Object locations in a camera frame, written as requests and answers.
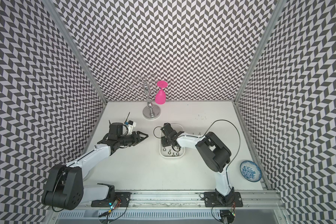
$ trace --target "chevron patterned wall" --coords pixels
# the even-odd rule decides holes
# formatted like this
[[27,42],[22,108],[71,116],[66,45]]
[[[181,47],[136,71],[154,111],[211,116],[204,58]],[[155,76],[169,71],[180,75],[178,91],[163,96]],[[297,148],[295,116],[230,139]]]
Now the chevron patterned wall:
[[0,223],[43,220],[47,171],[80,155],[102,108],[41,2],[0,1]]
[[287,2],[238,104],[293,223],[336,223],[336,0]]
[[145,74],[168,100],[234,99],[276,2],[53,1],[107,100],[124,101],[142,100],[129,85]]

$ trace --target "white table surface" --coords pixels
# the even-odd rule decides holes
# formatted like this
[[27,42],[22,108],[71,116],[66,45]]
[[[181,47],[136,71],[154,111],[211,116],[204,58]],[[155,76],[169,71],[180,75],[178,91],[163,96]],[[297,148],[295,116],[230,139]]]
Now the white table surface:
[[[159,105],[161,115],[155,120],[143,117],[145,102],[109,102],[102,115],[88,150],[108,133],[109,122],[123,123],[129,112],[129,120],[135,121],[134,131],[149,137],[136,146],[118,149],[112,156],[95,166],[85,185],[107,183],[116,190],[214,190],[214,172],[210,170],[195,149],[187,148],[184,156],[166,159],[159,154],[160,140],[153,136],[153,129],[164,123],[177,123],[188,133],[204,134],[212,122],[218,119],[231,121],[241,136],[240,151],[229,166],[230,178],[236,190],[262,190],[260,182],[249,182],[240,173],[240,164],[251,160],[232,102],[166,102]],[[209,131],[214,132],[232,152],[237,153],[239,138],[228,122],[216,122]]]

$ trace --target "ceramic bowl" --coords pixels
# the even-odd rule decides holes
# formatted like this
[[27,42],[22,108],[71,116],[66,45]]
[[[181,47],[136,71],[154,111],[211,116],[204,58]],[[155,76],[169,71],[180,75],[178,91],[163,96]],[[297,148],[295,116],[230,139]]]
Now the ceramic bowl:
[[258,165],[249,160],[246,160],[240,164],[240,172],[245,179],[251,182],[260,181],[262,176]]

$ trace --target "white robotic arm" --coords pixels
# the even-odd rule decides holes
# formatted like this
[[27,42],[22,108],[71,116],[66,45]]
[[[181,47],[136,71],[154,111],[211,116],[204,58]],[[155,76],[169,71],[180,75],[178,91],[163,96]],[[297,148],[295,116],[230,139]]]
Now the white robotic arm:
[[[201,137],[198,135],[188,134],[186,132],[180,134],[177,138],[177,143],[180,147],[187,147],[192,149],[197,149],[196,145],[198,142],[203,141],[205,136]],[[216,190],[223,196],[230,193],[232,186],[231,179],[229,178],[229,170],[227,170],[228,164],[223,168],[222,172],[215,172],[215,184]]]
[[231,151],[213,133],[209,132],[204,136],[176,132],[169,123],[161,128],[164,136],[161,137],[163,147],[172,146],[188,147],[197,149],[205,164],[214,171],[216,183],[216,196],[221,205],[231,204],[235,198],[232,181],[229,178],[228,164],[230,163]]
[[[76,208],[80,203],[95,200],[105,199],[113,204],[115,200],[113,185],[83,186],[83,178],[94,166],[108,158],[121,146],[135,146],[148,137],[142,132],[133,132],[134,126],[135,123],[132,121],[128,121],[127,124],[112,123],[109,133],[93,149],[65,165],[52,167],[49,170],[41,202],[44,205],[68,210]],[[123,134],[123,127],[127,128],[125,134]]]

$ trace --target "white plastic container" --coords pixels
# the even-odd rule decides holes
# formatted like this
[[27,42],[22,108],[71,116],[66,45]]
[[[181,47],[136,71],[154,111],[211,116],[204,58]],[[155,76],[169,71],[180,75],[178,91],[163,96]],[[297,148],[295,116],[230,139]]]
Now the white plastic container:
[[[170,126],[178,133],[180,131],[184,131],[183,130],[183,126],[180,125],[180,124],[170,124]],[[164,136],[163,133],[160,131],[160,135],[159,137],[162,137]],[[181,150],[178,152],[179,155],[176,155],[176,151],[174,151],[172,149],[171,146],[167,146],[167,147],[163,147],[162,144],[161,144],[161,141],[159,141],[159,153],[161,154],[161,156],[163,156],[164,158],[167,158],[167,159],[178,159],[178,158],[181,158],[184,153],[186,152],[186,148],[185,147],[182,147]]]

